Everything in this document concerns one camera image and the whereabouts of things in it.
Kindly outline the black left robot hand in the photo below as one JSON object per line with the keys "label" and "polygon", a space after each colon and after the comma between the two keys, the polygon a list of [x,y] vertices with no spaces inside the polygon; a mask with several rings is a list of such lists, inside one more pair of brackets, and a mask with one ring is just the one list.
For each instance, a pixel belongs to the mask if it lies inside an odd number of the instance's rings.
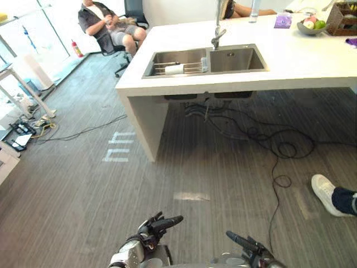
{"label": "black left robot hand", "polygon": [[184,217],[174,216],[166,218],[162,211],[159,211],[154,216],[145,220],[139,227],[138,232],[126,239],[129,241],[139,241],[141,246],[148,252],[152,252],[156,249],[161,238],[167,233],[167,229],[181,223]]}

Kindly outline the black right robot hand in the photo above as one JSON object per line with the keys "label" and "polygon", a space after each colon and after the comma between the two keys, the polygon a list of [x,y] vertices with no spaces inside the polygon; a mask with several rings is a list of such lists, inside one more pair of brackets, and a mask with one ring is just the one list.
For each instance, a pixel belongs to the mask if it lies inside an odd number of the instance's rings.
{"label": "black right robot hand", "polygon": [[242,246],[251,267],[286,267],[263,244],[252,237],[244,238],[232,231],[226,231],[226,235],[236,244]]}

